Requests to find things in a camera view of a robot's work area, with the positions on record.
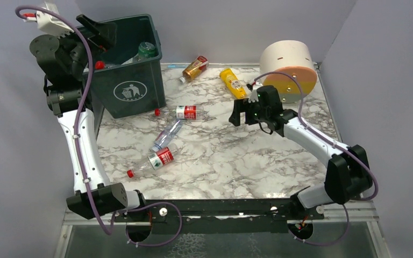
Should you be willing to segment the clear bottle red white label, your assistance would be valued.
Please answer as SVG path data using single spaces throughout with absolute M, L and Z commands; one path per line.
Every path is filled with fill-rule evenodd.
M 104 61 L 96 61 L 94 65 L 95 70 L 118 68 L 120 64 L 106 63 Z

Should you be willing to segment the yellow plastic bottle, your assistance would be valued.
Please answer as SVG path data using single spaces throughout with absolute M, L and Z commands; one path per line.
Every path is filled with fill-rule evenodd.
M 245 99 L 247 97 L 244 85 L 230 68 L 223 69 L 219 73 L 219 77 L 236 99 Z

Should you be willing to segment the green tinted plastic bottle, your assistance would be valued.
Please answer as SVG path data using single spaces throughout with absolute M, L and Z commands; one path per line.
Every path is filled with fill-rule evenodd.
M 138 60 L 144 60 L 156 56 L 156 47 L 147 41 L 141 42 L 138 47 Z

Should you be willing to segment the clear bottle red cap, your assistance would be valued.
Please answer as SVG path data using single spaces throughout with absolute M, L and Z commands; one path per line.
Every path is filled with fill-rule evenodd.
M 154 110 L 157 117 L 171 116 L 181 120 L 202 120 L 205 117 L 204 108 L 199 105 L 177 105 Z

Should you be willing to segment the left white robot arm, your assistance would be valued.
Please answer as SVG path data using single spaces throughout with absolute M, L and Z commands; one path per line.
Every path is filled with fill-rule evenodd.
M 37 11 L 28 19 L 42 32 L 30 43 L 30 51 L 45 73 L 47 105 L 64 131 L 73 164 L 74 195 L 67 198 L 67 207 L 86 219 L 143 207 L 140 191 L 111 183 L 104 171 L 83 76 L 95 55 L 115 45 L 115 24 L 79 15 L 77 20 L 92 34 L 82 40 L 65 22 L 49 14 Z

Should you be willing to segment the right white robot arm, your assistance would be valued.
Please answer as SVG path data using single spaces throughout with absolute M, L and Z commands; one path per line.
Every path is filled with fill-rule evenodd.
M 269 134 L 277 133 L 316 157 L 325 167 L 323 183 L 307 187 L 291 196 L 296 211 L 324 204 L 345 204 L 373 186 L 366 151 L 359 145 L 348 146 L 334 141 L 312 127 L 299 113 L 285 109 L 271 86 L 252 91 L 250 98 L 236 99 L 229 122 L 239 126 L 244 113 L 246 125 L 266 124 Z

